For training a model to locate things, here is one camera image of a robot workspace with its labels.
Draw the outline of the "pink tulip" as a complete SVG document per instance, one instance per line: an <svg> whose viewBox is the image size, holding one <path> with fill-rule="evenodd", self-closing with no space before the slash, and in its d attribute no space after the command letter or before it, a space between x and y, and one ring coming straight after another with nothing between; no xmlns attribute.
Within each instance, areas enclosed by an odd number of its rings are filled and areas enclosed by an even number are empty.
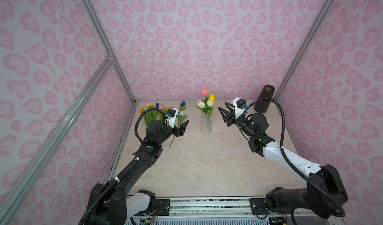
<svg viewBox="0 0 383 225"><path fill-rule="evenodd" d="M203 96L205 96L205 98L203 99L203 102L206 103L209 99L208 91L206 88L203 88L201 91L202 91Z"/></svg>

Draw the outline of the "cream white tulip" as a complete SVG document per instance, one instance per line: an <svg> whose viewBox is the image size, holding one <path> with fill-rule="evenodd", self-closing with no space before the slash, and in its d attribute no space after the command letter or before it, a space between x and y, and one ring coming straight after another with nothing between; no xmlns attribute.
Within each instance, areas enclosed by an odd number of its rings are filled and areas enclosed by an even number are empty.
<svg viewBox="0 0 383 225"><path fill-rule="evenodd" d="M206 114L207 114L207 116L212 114L213 104L214 104L214 101L212 99L209 99L206 102Z"/></svg>

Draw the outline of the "yellow tulip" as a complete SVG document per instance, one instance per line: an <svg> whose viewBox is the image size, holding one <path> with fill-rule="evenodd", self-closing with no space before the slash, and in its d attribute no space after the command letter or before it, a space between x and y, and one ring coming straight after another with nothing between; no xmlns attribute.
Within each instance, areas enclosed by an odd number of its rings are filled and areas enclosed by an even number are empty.
<svg viewBox="0 0 383 225"><path fill-rule="evenodd" d="M215 102L215 96L213 94L210 95L209 100L212 100L213 103Z"/></svg>

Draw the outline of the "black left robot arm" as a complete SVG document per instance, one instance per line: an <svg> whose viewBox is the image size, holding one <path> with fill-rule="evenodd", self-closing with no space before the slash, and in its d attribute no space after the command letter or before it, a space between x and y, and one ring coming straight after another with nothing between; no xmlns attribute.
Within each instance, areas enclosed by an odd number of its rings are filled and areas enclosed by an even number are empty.
<svg viewBox="0 0 383 225"><path fill-rule="evenodd" d="M158 112L162 119L154 119L146 126L146 136L141 138L138 127L141 120L150 112ZM147 190L139 190L130 196L129 192L140 177L159 159L162 144L172 136L185 134L188 121L176 126L179 115L177 108L161 110L151 107L140 115L134 133L139 141L139 149L133 154L134 159L114 178L105 184L96 184L91 190L86 211L79 221L81 225L123 225L127 219L139 213L155 216L156 195Z"/></svg>

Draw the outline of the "black tapered vase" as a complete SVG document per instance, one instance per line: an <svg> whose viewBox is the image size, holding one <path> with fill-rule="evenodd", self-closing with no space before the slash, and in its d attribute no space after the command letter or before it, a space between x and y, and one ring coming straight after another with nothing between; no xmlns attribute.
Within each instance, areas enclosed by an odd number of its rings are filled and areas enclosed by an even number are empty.
<svg viewBox="0 0 383 225"><path fill-rule="evenodd" d="M271 85L265 85L263 87L257 99L257 100L262 100L262 102L258 102L254 105L255 112L257 113L267 112L270 105L270 101L266 99L272 99L274 92L275 92L275 88Z"/></svg>

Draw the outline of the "white blue-tinged tulip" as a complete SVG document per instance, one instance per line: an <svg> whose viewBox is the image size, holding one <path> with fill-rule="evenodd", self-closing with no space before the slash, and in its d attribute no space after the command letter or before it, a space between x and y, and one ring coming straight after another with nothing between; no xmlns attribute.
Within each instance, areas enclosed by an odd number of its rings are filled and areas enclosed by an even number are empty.
<svg viewBox="0 0 383 225"><path fill-rule="evenodd" d="M178 113L178 115L177 115L177 123L178 123L177 126L179 126L179 127L181 127L181 124L184 123L185 119L187 118L187 114L184 113L184 111L185 111L186 109L187 109L187 107L183 107L183 106L181 106L181 107L178 109L179 113ZM176 136L174 135L174 136L173 136L173 139L172 139L172 141L171 141L171 143L170 143L170 145L169 145L169 148L171 147L171 145L172 145L172 143L173 143L175 137L176 137Z"/></svg>

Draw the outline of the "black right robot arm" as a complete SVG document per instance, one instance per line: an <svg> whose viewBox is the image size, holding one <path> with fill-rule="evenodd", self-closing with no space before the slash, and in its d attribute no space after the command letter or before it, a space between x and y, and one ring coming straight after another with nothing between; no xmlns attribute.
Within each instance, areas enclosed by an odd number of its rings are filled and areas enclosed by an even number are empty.
<svg viewBox="0 0 383 225"><path fill-rule="evenodd" d="M232 103L225 103L225 108L218 109L227 127L235 125L253 153L277 163L306 185L303 189L273 189L266 194L261 209L269 215L282 213L289 208L293 223L296 223L296 209L310 210L322 219L345 217L343 205L349 198L338 170L329 164L322 166L311 162L284 147L285 116L281 105L268 99L268 102L276 105L281 115L279 142L267 135L269 124L263 114L247 114L249 108L265 101L260 99L246 104L245 100L235 98Z"/></svg>

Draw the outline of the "clear glass vase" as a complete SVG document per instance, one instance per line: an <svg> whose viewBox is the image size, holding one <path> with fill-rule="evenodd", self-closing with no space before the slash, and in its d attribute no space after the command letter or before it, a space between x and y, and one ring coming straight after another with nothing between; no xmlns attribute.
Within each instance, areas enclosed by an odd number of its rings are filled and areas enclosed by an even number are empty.
<svg viewBox="0 0 383 225"><path fill-rule="evenodd" d="M201 114L199 130L203 135L209 135L212 132L212 114Z"/></svg>

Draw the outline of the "blue tulip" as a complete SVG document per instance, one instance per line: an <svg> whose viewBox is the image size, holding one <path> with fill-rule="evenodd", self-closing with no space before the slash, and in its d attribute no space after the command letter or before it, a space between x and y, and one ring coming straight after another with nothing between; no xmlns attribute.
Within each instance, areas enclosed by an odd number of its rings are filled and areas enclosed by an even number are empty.
<svg viewBox="0 0 383 225"><path fill-rule="evenodd" d="M186 102L183 101L179 106L179 115L184 116L184 111L187 109Z"/></svg>

